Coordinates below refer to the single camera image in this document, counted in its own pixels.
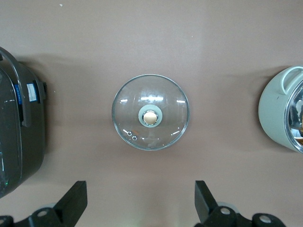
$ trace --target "sticker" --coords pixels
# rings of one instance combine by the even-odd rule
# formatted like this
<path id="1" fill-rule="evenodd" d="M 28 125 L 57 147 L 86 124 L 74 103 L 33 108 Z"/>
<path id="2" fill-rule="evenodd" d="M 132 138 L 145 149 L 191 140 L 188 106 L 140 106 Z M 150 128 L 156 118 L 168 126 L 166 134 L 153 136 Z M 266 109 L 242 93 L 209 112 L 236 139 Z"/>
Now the sticker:
<path id="1" fill-rule="evenodd" d="M 28 98 L 30 102 L 37 101 L 37 95 L 34 84 L 27 84 Z"/>
<path id="2" fill-rule="evenodd" d="M 16 95 L 17 95 L 17 99 L 18 99 L 18 104 L 21 105 L 22 99 L 21 99 L 19 85 L 17 85 L 17 84 L 15 84 L 15 91 L 16 91 Z"/>

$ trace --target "glass lid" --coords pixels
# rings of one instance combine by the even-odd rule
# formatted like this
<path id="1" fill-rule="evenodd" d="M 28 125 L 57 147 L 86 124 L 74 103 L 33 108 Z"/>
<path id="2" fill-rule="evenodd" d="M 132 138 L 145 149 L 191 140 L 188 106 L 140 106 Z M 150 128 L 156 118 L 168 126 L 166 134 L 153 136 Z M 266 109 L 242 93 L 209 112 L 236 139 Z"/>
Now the glass lid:
<path id="1" fill-rule="evenodd" d="M 188 100 L 171 79 L 141 75 L 118 91 L 112 118 L 127 143 L 142 150 L 160 150 L 184 133 L 189 121 Z"/>

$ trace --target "brown surface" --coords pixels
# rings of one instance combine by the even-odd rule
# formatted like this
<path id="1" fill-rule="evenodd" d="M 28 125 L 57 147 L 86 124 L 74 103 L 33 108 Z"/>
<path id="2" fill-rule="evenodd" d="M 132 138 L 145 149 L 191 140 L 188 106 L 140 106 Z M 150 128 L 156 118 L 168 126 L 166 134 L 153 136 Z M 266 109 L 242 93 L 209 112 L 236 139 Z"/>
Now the brown surface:
<path id="1" fill-rule="evenodd" d="M 264 86 L 302 63 L 299 0 L 3 1 L 0 45 L 48 83 L 41 169 L 0 200 L 17 220 L 87 180 L 77 226 L 194 226 L 195 180 L 248 217 L 302 226 L 303 155 L 258 122 Z M 134 76 L 154 73 L 188 96 L 191 121 L 172 147 L 127 145 L 111 105 Z"/>

